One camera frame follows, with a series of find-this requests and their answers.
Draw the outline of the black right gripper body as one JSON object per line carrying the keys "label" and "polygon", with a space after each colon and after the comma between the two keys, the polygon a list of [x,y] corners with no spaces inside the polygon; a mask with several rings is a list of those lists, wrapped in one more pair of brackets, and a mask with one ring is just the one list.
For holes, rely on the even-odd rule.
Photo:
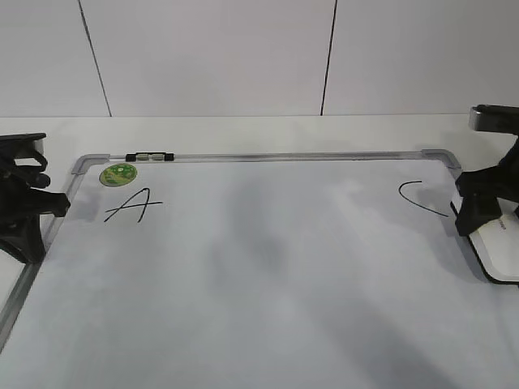
{"label": "black right gripper body", "polygon": [[497,165],[462,173],[456,187],[461,197],[486,195],[517,203],[518,141]]}

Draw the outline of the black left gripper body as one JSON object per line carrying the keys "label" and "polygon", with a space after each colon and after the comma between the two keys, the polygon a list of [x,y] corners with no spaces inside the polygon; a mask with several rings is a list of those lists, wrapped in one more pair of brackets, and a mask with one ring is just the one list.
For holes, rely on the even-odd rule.
{"label": "black left gripper body", "polygon": [[50,177],[45,174],[48,161],[43,153],[1,152],[1,220],[52,214],[64,217],[70,201],[64,193],[45,189]]}

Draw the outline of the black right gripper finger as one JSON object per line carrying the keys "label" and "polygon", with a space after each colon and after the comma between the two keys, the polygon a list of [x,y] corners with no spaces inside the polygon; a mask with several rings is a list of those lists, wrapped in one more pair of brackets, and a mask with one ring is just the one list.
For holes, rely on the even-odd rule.
{"label": "black right gripper finger", "polygon": [[455,193],[453,211],[456,214],[457,232],[462,237],[468,237],[480,227],[503,215],[498,198],[487,194],[470,194],[461,197]]}

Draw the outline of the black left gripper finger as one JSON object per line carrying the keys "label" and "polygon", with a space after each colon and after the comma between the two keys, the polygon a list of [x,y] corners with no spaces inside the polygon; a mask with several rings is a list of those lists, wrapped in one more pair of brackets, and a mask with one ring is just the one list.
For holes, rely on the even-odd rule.
{"label": "black left gripper finger", "polygon": [[21,263],[41,263],[45,247],[39,216],[1,223],[1,250]]}

